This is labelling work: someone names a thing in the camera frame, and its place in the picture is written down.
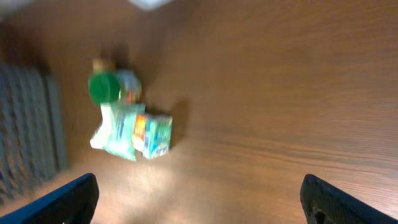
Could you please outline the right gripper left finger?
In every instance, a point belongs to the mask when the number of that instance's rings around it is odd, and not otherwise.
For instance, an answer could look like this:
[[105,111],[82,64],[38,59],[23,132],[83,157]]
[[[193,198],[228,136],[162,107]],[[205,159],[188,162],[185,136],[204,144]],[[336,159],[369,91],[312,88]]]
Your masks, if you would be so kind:
[[99,195],[96,176],[87,173],[1,217],[1,223],[90,223]]

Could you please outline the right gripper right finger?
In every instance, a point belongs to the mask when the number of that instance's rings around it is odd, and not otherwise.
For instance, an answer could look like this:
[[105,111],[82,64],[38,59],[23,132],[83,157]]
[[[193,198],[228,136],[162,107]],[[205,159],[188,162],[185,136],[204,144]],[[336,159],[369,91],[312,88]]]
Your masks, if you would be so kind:
[[395,218],[372,208],[312,174],[307,174],[303,179],[300,202],[308,224],[397,224]]

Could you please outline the teal wet wipes pack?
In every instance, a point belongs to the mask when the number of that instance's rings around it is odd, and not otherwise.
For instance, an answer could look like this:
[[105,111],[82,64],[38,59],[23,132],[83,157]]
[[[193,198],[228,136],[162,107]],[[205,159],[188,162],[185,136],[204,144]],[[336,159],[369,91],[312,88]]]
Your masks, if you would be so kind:
[[111,132],[104,149],[115,156],[130,161],[136,160],[132,132],[136,116],[145,112],[145,104],[111,105]]

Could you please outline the small teal gum box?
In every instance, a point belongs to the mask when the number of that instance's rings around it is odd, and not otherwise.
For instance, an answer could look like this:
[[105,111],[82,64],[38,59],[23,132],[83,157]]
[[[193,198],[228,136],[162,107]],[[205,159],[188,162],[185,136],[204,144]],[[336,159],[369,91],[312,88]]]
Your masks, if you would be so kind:
[[154,159],[169,152],[172,121],[171,116],[146,115],[144,148],[142,150],[146,159]]

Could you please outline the green lid jar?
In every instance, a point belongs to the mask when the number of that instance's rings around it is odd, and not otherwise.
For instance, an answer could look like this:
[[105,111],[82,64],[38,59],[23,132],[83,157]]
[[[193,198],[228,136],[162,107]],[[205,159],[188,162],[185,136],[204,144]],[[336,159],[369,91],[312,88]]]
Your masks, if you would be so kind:
[[94,72],[88,80],[88,91],[96,105],[130,104],[140,101],[142,85],[131,70]]

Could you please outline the white floral tube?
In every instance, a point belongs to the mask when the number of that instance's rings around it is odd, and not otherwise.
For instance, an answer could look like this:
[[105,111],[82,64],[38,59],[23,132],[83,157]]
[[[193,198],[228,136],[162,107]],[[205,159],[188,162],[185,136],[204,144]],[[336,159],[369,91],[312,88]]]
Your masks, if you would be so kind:
[[112,129],[111,103],[118,99],[120,88],[111,61],[95,58],[92,66],[93,72],[88,80],[88,90],[93,103],[100,107],[102,123],[90,139],[90,145],[95,149],[104,149]]

